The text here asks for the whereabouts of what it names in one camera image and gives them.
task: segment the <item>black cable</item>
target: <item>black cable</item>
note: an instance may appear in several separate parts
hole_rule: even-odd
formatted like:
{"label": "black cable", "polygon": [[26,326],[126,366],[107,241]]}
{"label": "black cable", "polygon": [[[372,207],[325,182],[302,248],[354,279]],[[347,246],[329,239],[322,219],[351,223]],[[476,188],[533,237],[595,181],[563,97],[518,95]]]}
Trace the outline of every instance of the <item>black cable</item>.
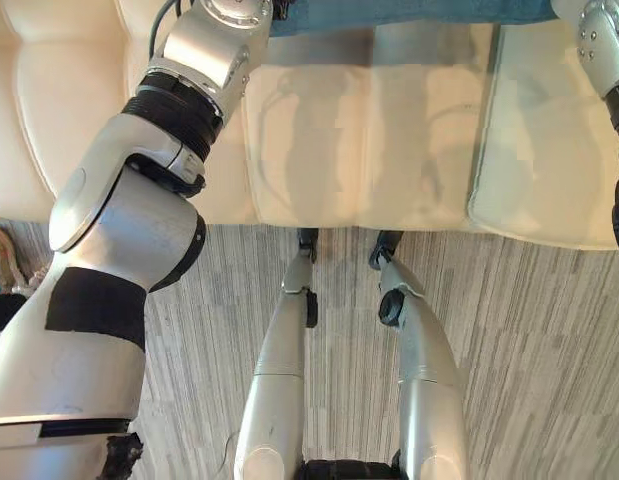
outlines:
{"label": "black cable", "polygon": [[160,7],[160,10],[158,10],[158,14],[153,21],[153,25],[151,25],[151,36],[149,37],[149,60],[153,57],[154,49],[156,47],[156,36],[158,35],[160,23],[175,2],[176,0],[167,0],[164,5]]}
{"label": "black cable", "polygon": [[227,441],[225,442],[225,454],[222,456],[222,463],[220,464],[220,467],[218,467],[218,470],[216,470],[216,473],[214,473],[213,475],[214,480],[218,478],[218,475],[220,475],[220,472],[222,472],[222,469],[227,464],[227,454],[229,453],[229,443],[231,443],[231,440],[233,440],[233,438],[236,435],[238,435],[238,433],[240,433],[239,430],[236,430],[235,432],[231,432],[231,435],[229,435],[229,437],[227,438]]}

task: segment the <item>sofa cushion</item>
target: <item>sofa cushion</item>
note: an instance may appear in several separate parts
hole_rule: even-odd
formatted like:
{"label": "sofa cushion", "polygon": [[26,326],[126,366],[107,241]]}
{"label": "sofa cushion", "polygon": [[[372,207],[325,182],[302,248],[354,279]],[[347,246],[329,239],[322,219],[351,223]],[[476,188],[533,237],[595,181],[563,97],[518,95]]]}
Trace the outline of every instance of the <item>sofa cushion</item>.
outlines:
{"label": "sofa cushion", "polygon": [[503,27],[471,219],[522,240],[615,249],[619,140],[560,21]]}
{"label": "sofa cushion", "polygon": [[[142,78],[161,4],[0,1],[1,217],[48,218]],[[490,34],[419,21],[272,39],[192,202],[209,223],[466,227]]]}

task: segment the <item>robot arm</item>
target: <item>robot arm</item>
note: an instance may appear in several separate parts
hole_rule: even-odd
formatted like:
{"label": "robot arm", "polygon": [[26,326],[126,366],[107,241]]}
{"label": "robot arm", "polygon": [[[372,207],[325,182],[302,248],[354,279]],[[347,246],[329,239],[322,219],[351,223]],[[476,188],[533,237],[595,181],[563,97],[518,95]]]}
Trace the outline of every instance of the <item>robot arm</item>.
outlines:
{"label": "robot arm", "polygon": [[[619,0],[552,0],[551,4],[577,32],[580,63],[607,104],[619,136]],[[619,180],[612,222],[619,248]]]}
{"label": "robot arm", "polygon": [[0,338],[0,479],[122,479],[144,374],[147,292],[191,266],[205,225],[185,198],[262,61],[270,0],[182,15],[122,113],[58,197],[45,281]]}

